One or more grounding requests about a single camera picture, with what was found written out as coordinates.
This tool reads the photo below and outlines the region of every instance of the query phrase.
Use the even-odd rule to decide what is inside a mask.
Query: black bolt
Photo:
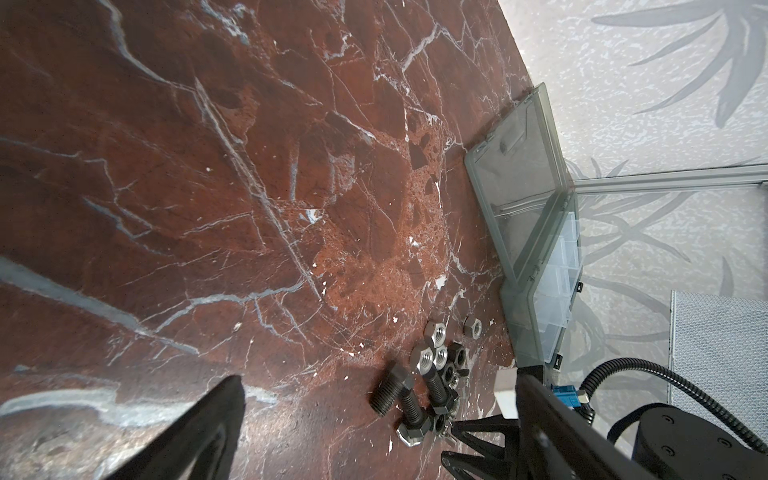
[[[371,408],[383,417],[395,405],[400,392],[413,390],[414,384],[415,380],[411,372],[397,362],[391,362],[387,367],[386,377],[371,396]]]
[[[402,404],[402,412],[406,416],[405,422],[408,427],[416,428],[424,423],[426,416],[424,410],[419,405],[419,397],[416,396],[413,389],[403,389],[400,392],[400,403]]]
[[[445,391],[445,386],[434,365],[424,374],[424,382],[429,389],[429,398],[434,403],[444,405],[448,401],[448,392]]]

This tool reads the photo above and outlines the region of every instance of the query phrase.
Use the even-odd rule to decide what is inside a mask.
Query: brown marble table
[[[446,476],[367,400],[428,318],[462,418],[512,361],[462,163],[531,88],[496,1],[11,1],[0,38],[0,478],[98,478],[233,373],[232,478]]]

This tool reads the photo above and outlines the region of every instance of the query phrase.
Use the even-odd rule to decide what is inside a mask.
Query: floral wallpaper
[[[669,360],[670,292],[768,300],[768,190],[614,194],[579,199],[584,291],[561,353],[560,383],[620,356]],[[622,373],[594,398],[603,433],[638,406],[667,401],[665,382]],[[622,443],[627,453],[632,429]]]
[[[768,161],[765,0],[500,4],[589,177]]]

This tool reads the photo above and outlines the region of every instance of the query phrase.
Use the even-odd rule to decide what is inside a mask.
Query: black flexible conduit
[[[760,453],[768,453],[768,445],[766,445],[760,437],[755,435],[752,430],[749,430],[746,425],[740,422],[739,419],[733,416],[731,412],[726,410],[725,407],[693,383],[658,363],[631,358],[608,360],[589,372],[589,375],[587,375],[587,378],[581,383],[579,389],[584,390],[591,400],[595,390],[598,389],[598,386],[600,386],[606,378],[616,372],[623,372],[626,370],[639,370],[641,372],[650,373],[651,375],[655,375],[677,387],[682,392],[688,394],[692,399],[699,402],[699,404],[709,410],[712,415],[715,415],[723,424],[725,424],[725,426],[742,439],[744,443]]]

